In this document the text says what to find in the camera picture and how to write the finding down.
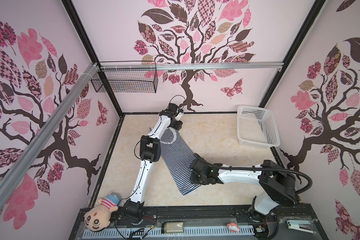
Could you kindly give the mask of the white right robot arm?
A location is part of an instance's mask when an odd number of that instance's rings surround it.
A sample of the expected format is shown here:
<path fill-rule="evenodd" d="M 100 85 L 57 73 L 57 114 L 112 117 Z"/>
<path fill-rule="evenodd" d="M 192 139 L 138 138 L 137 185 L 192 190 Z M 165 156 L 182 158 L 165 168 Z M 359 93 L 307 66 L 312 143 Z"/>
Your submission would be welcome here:
<path fill-rule="evenodd" d="M 196 185 L 215 185 L 228 183 L 252 184 L 262 187 L 263 192 L 255 196 L 247 216 L 252 222 L 264 222 L 271 210 L 277 206 L 291 207 L 295 204 L 296 178 L 282 171 L 271 160 L 252 167 L 232 167 L 211 164 L 198 154 L 191 163 L 191 183 Z"/>

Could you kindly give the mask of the navy striped tank top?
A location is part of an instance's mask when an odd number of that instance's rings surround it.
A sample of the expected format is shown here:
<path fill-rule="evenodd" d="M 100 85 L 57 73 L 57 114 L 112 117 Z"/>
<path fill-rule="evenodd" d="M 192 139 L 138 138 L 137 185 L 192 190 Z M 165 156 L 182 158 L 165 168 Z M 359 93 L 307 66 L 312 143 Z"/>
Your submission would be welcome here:
<path fill-rule="evenodd" d="M 173 177 L 179 192 L 184 196 L 196 190 L 199 185 L 191 183 L 191 163 L 194 152 L 180 133 L 167 128 L 160 140 L 161 156 Z"/>

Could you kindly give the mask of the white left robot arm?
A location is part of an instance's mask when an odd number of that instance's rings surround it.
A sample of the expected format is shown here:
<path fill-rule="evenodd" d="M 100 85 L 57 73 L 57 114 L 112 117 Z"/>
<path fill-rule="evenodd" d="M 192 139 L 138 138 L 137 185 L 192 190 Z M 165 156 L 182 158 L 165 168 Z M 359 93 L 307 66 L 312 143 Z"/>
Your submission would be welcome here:
<path fill-rule="evenodd" d="M 143 219 L 143 206 L 145 202 L 145 192 L 148 186 L 150 172 L 156 162 L 161 157 L 161 138 L 165 130 L 174 127 L 181 129 L 180 121 L 184 111 L 178 105 L 169 103 L 165 110 L 159 112 L 159 119 L 153 129 L 143 135 L 138 142 L 139 156 L 141 160 L 139 174 L 131 195 L 126 198 L 122 208 L 122 214 L 134 221 Z"/>

